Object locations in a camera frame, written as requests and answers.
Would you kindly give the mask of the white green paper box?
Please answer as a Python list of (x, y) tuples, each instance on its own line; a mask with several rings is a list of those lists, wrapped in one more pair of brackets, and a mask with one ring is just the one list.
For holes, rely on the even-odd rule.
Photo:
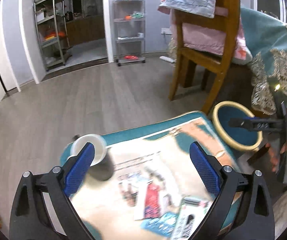
[(205, 218), (212, 203), (195, 196), (184, 197), (171, 239), (189, 239)]

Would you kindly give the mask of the blue yellow-rimmed trash bin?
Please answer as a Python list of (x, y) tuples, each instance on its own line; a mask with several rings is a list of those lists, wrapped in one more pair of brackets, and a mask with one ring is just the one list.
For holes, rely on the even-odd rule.
[(240, 152), (258, 149), (263, 140), (262, 132), (248, 131), (242, 127), (231, 127), (230, 119), (251, 119), (255, 115), (240, 103), (222, 101), (215, 105), (212, 112), (212, 123), (223, 141)]

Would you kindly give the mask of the teal orange patterned mat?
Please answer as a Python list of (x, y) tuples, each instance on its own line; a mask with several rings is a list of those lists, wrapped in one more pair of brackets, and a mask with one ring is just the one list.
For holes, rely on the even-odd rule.
[(231, 150), (199, 111), (103, 138), (113, 176), (98, 181), (86, 175), (70, 198), (95, 239), (171, 239), (142, 229), (141, 223), (167, 212), (179, 215), (186, 196), (214, 202), (190, 159), (195, 141), (221, 165), (239, 170)]

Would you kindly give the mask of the teal blister pill pack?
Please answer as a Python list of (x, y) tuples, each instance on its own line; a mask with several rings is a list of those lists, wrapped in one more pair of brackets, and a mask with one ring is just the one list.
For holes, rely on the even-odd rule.
[(172, 212), (164, 213), (159, 218), (145, 219), (141, 228), (163, 237), (171, 237), (178, 215)]

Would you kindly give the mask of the teal lace tablecloth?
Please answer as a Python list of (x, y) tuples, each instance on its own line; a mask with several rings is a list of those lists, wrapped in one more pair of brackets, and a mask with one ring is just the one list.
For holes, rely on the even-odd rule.
[(266, 115), (276, 113), (275, 86), (287, 102), (287, 23), (263, 12), (242, 7), (240, 16), (246, 46), (252, 54), (251, 106)]

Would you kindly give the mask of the pink cushion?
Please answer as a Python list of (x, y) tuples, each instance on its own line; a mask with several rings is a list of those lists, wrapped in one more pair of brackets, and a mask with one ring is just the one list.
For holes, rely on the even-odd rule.
[[(224, 32), (189, 23), (184, 23), (182, 25), (182, 31), (184, 46), (218, 56), (223, 55), (226, 37)], [(251, 60), (252, 54), (246, 46), (242, 22), (240, 22), (232, 62), (235, 64), (245, 65)]]

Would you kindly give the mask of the white power strip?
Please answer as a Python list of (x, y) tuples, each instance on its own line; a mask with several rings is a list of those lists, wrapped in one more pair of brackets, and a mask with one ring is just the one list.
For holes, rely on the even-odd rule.
[(170, 57), (167, 57), (167, 56), (160, 56), (159, 59), (161, 59), (162, 61), (169, 62), (169, 63), (176, 63), (176, 60), (171, 59)]

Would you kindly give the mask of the wooden chair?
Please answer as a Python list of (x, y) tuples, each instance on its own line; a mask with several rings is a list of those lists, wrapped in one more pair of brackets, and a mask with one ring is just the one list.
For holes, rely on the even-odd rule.
[[(204, 90), (210, 73), (215, 75), (215, 79), (208, 97), (201, 109), (208, 114), (216, 100), (220, 89), (224, 83), (231, 61), (235, 54), (237, 35), (240, 24), (240, 0), (216, 0), (216, 5), (226, 9), (226, 14), (214, 15), (214, 18), (208, 18), (181, 10), (174, 10), (176, 26), (176, 64), (169, 90), (169, 100), (174, 100), (179, 85), (190, 87), (195, 67), (197, 65), (204, 67), (204, 75), (201, 81), (201, 89)], [(197, 50), (189, 47), (184, 42), (183, 24), (187, 23), (194, 26), (200, 26), (204, 30), (217, 30), (225, 34), (223, 54), (205, 50)]]

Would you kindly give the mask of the grey rolling cart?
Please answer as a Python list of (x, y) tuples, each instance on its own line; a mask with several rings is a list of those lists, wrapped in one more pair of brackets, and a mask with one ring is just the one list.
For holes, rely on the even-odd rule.
[(115, 62), (145, 63), (145, 0), (113, 0)]

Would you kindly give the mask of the grey metal shelf rack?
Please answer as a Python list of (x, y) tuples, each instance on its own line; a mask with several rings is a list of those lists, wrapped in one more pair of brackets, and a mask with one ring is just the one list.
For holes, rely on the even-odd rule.
[(39, 49), (46, 71), (65, 65), (71, 57), (64, 0), (37, 0), (33, 4)]

